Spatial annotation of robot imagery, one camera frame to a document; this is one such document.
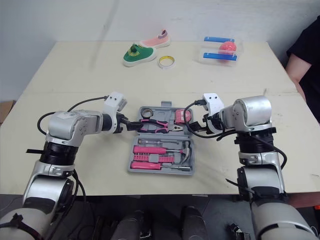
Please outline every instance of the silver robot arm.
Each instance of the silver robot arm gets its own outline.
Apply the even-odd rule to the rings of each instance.
[[[119,111],[127,101],[113,92],[104,102],[103,112],[74,110],[57,111],[49,120],[43,150],[28,150],[41,154],[35,162],[25,189],[22,208],[0,219],[0,239],[42,240],[56,213],[63,212],[71,202],[74,182],[69,179],[75,169],[75,158],[85,135],[120,133],[142,127],[130,122]]]
[[[204,117],[207,132],[223,134],[224,127],[237,133],[235,144],[239,144],[239,160],[244,165],[237,170],[237,186],[240,197],[251,203],[256,239],[316,240],[300,213],[285,201],[269,100],[265,96],[246,97],[228,107],[215,93],[205,93],[203,100],[201,105],[208,110]]]

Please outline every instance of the table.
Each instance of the table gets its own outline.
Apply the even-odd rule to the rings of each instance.
[[[289,193],[320,191],[320,127],[297,93],[266,42],[245,42],[235,67],[201,64],[194,60],[196,42],[172,42],[158,49],[171,55],[176,66],[160,69],[157,62],[134,67],[122,65],[132,43],[57,42],[0,128],[0,193],[22,194],[39,158],[26,149],[42,149],[45,138],[37,130],[38,118],[47,112],[67,110],[73,104],[113,91],[128,100],[122,111],[134,121],[140,106],[172,101],[185,107],[203,93],[217,93],[226,106],[237,98],[265,94],[272,104],[277,127],[274,144],[288,156],[283,170]],[[82,109],[102,111],[103,101],[85,103]],[[205,111],[194,107],[194,118]],[[48,120],[43,121],[43,128]],[[235,136],[220,142],[193,136],[193,176],[130,173],[129,154],[135,132],[97,134],[84,138],[76,157],[76,170],[87,195],[237,194],[225,178],[236,181],[239,146]]]

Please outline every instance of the pink tape measure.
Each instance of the pink tape measure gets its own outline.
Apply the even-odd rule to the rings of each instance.
[[[187,110],[185,112],[185,118],[187,122],[190,122],[191,120],[191,112],[189,110]],[[184,120],[184,109],[178,109],[175,111],[175,123],[176,124],[184,124],[185,120]]]

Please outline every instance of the green shoe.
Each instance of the green shoe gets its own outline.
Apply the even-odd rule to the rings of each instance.
[[[155,48],[133,44],[123,56],[123,64],[127,67],[133,67],[137,64],[149,62],[155,59],[156,56]]]

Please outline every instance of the cardboard box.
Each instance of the cardboard box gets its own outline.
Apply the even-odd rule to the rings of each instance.
[[[6,117],[10,113],[15,101],[5,101],[0,103],[0,126],[5,121]]]

